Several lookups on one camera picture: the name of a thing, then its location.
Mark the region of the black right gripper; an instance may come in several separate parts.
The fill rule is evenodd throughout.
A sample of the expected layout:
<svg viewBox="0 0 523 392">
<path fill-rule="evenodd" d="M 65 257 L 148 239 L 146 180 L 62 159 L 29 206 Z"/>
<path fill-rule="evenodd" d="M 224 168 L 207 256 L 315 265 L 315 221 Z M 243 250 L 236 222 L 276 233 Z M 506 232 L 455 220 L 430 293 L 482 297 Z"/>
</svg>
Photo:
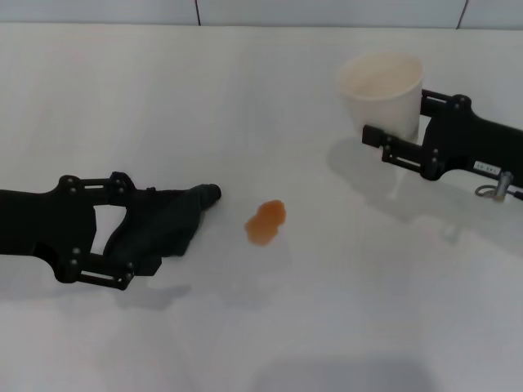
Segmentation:
<svg viewBox="0 0 523 392">
<path fill-rule="evenodd" d="M 485 120 L 464 95 L 448 96 L 422 89 L 420 114 L 429 117 L 421 142 L 404 140 L 379 127 L 365 125 L 362 143 L 382 150 L 382 161 L 426 180 L 463 170 L 497 180 L 512 174 L 512 186 L 522 187 L 522 131 Z"/>
</svg>

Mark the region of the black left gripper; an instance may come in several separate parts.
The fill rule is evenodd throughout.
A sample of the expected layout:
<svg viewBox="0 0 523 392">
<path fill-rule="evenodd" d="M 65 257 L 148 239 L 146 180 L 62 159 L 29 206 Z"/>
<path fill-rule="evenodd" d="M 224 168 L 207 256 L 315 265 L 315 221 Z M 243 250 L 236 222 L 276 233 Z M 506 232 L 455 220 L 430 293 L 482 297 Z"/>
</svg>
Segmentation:
<svg viewBox="0 0 523 392">
<path fill-rule="evenodd" d="M 100 205 L 122 206 L 150 196 L 155 187 L 138 189 L 123 172 L 106 179 L 62 176 L 46 193 L 1 192 L 1 253 L 46 261 L 61 283 L 81 282 L 124 291 L 136 277 L 154 276 L 160 256 L 115 261 L 92 253 L 96 211 Z"/>
</svg>

